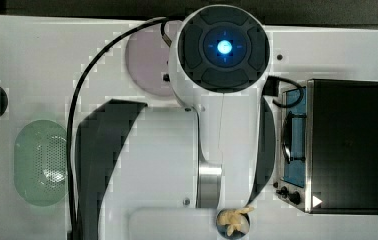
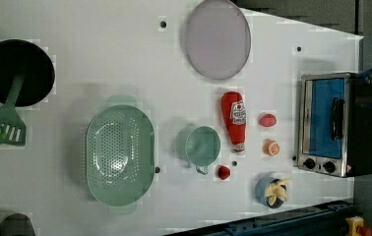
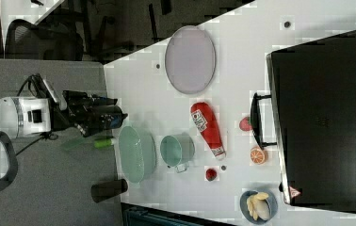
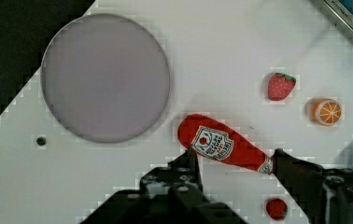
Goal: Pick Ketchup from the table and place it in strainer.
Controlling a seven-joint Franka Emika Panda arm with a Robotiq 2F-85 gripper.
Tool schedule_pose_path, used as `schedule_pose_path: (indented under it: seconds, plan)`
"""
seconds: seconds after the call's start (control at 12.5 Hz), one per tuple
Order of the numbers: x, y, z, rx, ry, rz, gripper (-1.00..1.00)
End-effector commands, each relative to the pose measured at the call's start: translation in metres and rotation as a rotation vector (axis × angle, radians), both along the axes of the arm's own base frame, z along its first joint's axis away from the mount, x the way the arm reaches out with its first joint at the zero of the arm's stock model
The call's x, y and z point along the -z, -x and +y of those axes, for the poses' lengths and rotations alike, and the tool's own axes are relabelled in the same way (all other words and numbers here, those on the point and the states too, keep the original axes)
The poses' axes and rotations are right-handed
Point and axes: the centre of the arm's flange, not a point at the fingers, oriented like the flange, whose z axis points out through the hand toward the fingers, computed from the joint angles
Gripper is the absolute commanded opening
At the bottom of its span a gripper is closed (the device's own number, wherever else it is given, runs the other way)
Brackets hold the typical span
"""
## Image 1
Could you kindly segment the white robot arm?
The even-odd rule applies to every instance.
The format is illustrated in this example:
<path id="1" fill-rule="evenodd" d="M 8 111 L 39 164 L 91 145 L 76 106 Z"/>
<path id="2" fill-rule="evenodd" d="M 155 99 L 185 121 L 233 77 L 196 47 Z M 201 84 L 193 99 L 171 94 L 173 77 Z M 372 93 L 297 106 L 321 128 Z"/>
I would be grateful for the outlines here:
<path id="1" fill-rule="evenodd" d="M 138 116 L 102 202 L 100 240 L 132 240 L 138 217 L 189 238 L 248 232 L 269 56 L 262 24 L 241 8 L 211 5 L 182 22 L 168 62 L 179 105 Z"/>

